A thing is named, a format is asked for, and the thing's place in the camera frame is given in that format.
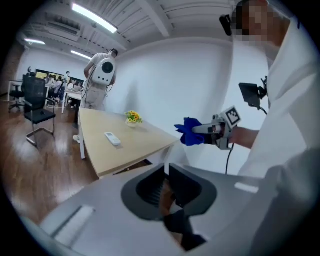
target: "chair armrest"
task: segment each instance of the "chair armrest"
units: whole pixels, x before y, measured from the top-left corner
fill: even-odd
[[[33,107],[33,105],[30,103],[30,102],[28,102],[28,101],[26,101],[25,99],[23,100],[23,102],[26,104],[26,105],[28,105],[29,107]]]
[[[52,98],[47,98],[47,97],[46,97],[45,99],[46,99],[47,101],[52,102],[54,105],[56,105],[56,103],[57,103],[57,102],[56,102],[55,100],[53,100]]]

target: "black hair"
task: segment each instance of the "black hair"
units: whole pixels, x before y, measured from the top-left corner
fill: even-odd
[[[232,13],[231,25],[237,31],[241,31],[244,36],[249,35],[249,30],[244,29],[244,25],[243,25],[243,13],[244,13],[244,11],[246,11],[246,10],[244,10],[244,8],[249,7],[249,2],[253,2],[253,1],[256,1],[256,0],[243,0],[243,1],[239,2],[236,5],[236,8]]]
[[[117,49],[112,49],[111,52],[115,53],[115,56],[118,56],[118,50]]]

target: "brick wall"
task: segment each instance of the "brick wall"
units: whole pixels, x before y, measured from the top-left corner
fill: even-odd
[[[7,55],[0,74],[0,95],[8,92],[8,81],[15,79],[20,59],[24,51],[25,48],[20,43],[15,41]]]

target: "wall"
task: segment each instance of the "wall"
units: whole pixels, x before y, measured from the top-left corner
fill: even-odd
[[[231,44],[183,41],[156,43],[120,56],[116,84],[105,100],[105,110],[138,111],[144,120],[177,138],[181,134],[174,125],[183,124],[185,117],[209,123],[227,92]],[[203,153],[199,148],[178,143],[168,162],[197,167]],[[155,163],[157,157],[149,160]]]
[[[244,102],[239,83],[258,84],[262,86],[261,79],[268,75],[268,60],[263,50],[250,46],[242,41],[233,43],[232,67],[229,86],[221,110],[235,106],[242,119],[238,125],[252,130],[259,130],[265,120],[265,114],[256,108],[249,107]],[[261,107],[268,112],[268,97],[261,101]],[[216,147],[202,145],[203,154],[196,165],[205,170],[224,173],[229,151],[221,151]],[[228,173],[237,175],[246,162],[250,150],[239,145],[234,146],[230,155]]]
[[[15,79],[24,47],[15,41],[6,57],[0,74],[0,95],[8,93],[8,81]]]
[[[87,63],[86,59],[77,60],[59,53],[31,48],[22,55],[16,78],[22,79],[23,75],[27,73],[28,67],[31,66],[33,71],[39,69],[62,75],[70,71],[71,77],[85,80],[84,69]]]

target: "flower pot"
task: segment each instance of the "flower pot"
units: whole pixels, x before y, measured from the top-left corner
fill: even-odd
[[[131,128],[136,128],[137,126],[136,122],[129,122],[128,119],[125,121],[125,124]]]

